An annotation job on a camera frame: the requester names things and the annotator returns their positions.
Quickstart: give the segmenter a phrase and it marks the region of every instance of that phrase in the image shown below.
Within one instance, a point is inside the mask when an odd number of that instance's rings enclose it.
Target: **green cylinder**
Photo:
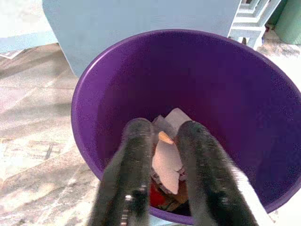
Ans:
[[[276,34],[288,44],[301,44],[301,1],[288,0],[276,24]]]

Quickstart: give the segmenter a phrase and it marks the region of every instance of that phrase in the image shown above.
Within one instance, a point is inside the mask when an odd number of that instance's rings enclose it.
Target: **marble floor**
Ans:
[[[301,89],[301,46],[270,31],[258,51]],[[77,81],[57,44],[0,59],[0,225],[86,224],[99,181],[71,130]],[[271,213],[275,225],[299,225],[300,203],[298,192]]]

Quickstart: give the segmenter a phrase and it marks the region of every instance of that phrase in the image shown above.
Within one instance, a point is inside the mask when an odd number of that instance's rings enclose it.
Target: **red object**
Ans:
[[[150,205],[152,207],[157,207],[159,205],[163,205],[164,203],[165,197],[161,194],[160,191],[157,190],[154,182],[152,182],[150,186]]]

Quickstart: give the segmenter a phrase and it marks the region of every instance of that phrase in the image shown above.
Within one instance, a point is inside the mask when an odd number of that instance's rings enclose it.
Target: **tiled floor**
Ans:
[[[269,32],[259,51],[301,89],[301,47]],[[98,179],[70,123],[75,77],[57,44],[0,59],[0,225],[85,225]],[[301,192],[270,214],[299,225]]]

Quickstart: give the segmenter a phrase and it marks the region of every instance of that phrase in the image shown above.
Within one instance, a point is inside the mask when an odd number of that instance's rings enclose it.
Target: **purple bucket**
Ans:
[[[292,81],[249,47],[205,32],[162,30],[96,57],[76,86],[71,120],[83,158],[101,179],[129,120],[151,121],[179,107],[220,141],[271,212],[301,187],[300,103]],[[193,223],[154,207],[150,214]]]

